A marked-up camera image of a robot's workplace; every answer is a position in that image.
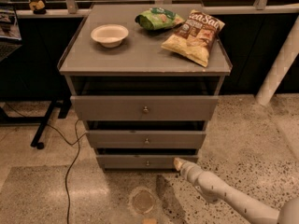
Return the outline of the black desk leg frame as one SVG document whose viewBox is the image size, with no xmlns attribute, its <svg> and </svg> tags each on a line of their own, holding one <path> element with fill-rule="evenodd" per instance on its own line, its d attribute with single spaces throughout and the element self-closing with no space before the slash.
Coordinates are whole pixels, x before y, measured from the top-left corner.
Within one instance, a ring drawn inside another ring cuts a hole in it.
<svg viewBox="0 0 299 224">
<path fill-rule="evenodd" d="M 59 108 L 59 119 L 65 119 L 67 113 L 70 109 L 71 103 L 69 101 L 50 101 L 50 104 L 47 108 L 46 113 L 43 116 L 36 117 L 26 117 L 19 115 L 18 117 L 11 117 L 4 110 L 4 106 L 6 103 L 1 103 L 0 106 L 0 124 L 3 126 L 8 125 L 37 125 L 38 129 L 36 134 L 31 142 L 31 147 L 35 147 L 36 149 L 43 149 L 44 143 L 40 142 L 40 138 L 42 133 L 44 132 L 48 121 L 50 120 L 50 116 L 55 108 Z"/>
</svg>

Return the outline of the round floor cover plate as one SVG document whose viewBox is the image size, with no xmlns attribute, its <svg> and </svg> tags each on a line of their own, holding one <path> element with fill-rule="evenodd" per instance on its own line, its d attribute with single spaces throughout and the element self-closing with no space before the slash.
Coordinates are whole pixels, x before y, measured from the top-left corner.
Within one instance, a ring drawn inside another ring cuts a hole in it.
<svg viewBox="0 0 299 224">
<path fill-rule="evenodd" d="M 129 204 L 136 213 L 146 215 L 155 208 L 156 199 L 149 189 L 141 187 L 132 190 Z"/>
</svg>

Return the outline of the grey drawer cabinet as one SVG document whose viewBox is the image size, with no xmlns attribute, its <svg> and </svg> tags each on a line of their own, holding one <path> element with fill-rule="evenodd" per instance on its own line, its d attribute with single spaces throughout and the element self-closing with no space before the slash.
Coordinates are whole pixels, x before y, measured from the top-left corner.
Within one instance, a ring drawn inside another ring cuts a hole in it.
<svg viewBox="0 0 299 224">
<path fill-rule="evenodd" d="M 96 5 L 78 28 L 61 65 L 72 96 L 216 96 L 232 66 L 220 41 L 212 47 L 207 67 L 162 49 L 168 32 L 149 32 L 135 23 L 144 5 Z M 129 35 L 116 48 L 91 38 L 94 28 L 118 24 Z M 201 131 L 209 120 L 82 120 L 86 131 Z M 94 148 L 97 155 L 176 155 L 196 161 L 198 149 Z"/>
</svg>

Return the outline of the green snack bag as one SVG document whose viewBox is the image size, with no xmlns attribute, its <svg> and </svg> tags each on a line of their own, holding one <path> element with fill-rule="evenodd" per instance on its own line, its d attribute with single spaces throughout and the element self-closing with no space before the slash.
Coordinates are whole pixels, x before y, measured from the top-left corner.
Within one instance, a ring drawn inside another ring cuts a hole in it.
<svg viewBox="0 0 299 224">
<path fill-rule="evenodd" d="M 148 31 L 155 31 L 174 28 L 182 24 L 184 20 L 173 11 L 161 7 L 152 7 L 137 15 L 135 22 Z"/>
</svg>

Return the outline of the yellow brown chip bag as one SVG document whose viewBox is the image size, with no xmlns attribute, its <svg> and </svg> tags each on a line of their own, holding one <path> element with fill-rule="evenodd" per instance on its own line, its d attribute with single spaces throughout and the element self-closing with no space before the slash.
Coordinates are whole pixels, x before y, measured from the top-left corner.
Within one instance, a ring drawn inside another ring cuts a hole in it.
<svg viewBox="0 0 299 224">
<path fill-rule="evenodd" d="M 215 38 L 224 25 L 219 19 L 194 9 L 188 19 L 163 42 L 162 48 L 207 67 Z"/>
</svg>

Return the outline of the grey top drawer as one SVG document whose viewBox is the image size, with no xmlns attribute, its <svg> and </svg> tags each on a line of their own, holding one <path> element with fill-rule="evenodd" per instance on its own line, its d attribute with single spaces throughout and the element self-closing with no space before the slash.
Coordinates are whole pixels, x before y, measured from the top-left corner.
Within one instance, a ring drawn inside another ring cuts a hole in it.
<svg viewBox="0 0 299 224">
<path fill-rule="evenodd" d="M 183 121 L 210 120 L 216 96 L 72 96 L 82 120 Z"/>
</svg>

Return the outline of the white paper bowl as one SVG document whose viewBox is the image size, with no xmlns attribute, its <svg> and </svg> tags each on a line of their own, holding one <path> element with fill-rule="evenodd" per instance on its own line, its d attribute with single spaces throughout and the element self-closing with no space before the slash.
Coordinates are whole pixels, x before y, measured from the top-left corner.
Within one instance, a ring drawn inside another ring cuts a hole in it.
<svg viewBox="0 0 299 224">
<path fill-rule="evenodd" d="M 118 24 L 101 25 L 91 32 L 92 40 L 105 48 L 116 48 L 128 35 L 128 30 Z"/>
</svg>

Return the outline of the grey bottom drawer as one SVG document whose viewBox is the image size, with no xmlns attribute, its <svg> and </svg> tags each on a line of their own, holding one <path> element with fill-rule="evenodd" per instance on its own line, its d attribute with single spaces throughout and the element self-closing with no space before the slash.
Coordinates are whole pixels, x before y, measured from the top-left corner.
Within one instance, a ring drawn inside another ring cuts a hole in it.
<svg viewBox="0 0 299 224">
<path fill-rule="evenodd" d="M 108 170 L 172 170 L 176 155 L 97 155 L 102 169 Z"/>
</svg>

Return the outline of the grey middle drawer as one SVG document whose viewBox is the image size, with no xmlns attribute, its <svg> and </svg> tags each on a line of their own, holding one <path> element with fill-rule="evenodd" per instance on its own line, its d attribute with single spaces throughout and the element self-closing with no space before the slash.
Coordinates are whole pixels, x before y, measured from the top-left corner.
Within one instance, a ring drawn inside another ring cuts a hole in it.
<svg viewBox="0 0 299 224">
<path fill-rule="evenodd" d="M 206 133 L 201 131 L 100 131 L 87 132 L 94 148 L 190 148 L 203 145 Z"/>
</svg>

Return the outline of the grey drawer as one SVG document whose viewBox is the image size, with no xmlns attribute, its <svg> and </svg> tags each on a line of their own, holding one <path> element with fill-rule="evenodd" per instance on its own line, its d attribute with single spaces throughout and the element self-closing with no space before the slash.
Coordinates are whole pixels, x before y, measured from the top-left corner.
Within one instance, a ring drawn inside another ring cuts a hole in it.
<svg viewBox="0 0 299 224">
<path fill-rule="evenodd" d="M 94 148 L 190 148 L 203 145 L 206 133 L 201 131 L 100 131 L 87 132 Z"/>
<path fill-rule="evenodd" d="M 82 120 L 183 121 L 210 120 L 216 96 L 72 96 Z"/>
<path fill-rule="evenodd" d="M 176 155 L 97 155 L 102 169 L 108 170 L 172 170 Z"/>
</svg>

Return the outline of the small yellow black object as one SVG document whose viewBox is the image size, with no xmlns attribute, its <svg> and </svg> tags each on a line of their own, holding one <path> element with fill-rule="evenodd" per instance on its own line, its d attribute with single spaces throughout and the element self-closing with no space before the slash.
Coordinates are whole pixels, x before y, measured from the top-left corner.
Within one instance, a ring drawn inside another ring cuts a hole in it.
<svg viewBox="0 0 299 224">
<path fill-rule="evenodd" d="M 45 14 L 45 3 L 42 0 L 33 0 L 29 3 L 29 8 L 35 13 L 35 14 Z"/>
</svg>

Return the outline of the laptop on desk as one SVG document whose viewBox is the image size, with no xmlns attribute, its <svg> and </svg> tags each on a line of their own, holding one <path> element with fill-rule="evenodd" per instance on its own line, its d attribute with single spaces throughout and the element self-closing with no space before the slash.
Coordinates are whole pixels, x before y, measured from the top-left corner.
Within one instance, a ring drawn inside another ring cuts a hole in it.
<svg viewBox="0 0 299 224">
<path fill-rule="evenodd" d="M 22 45 L 18 16 L 13 5 L 0 3 L 0 62 Z"/>
</svg>

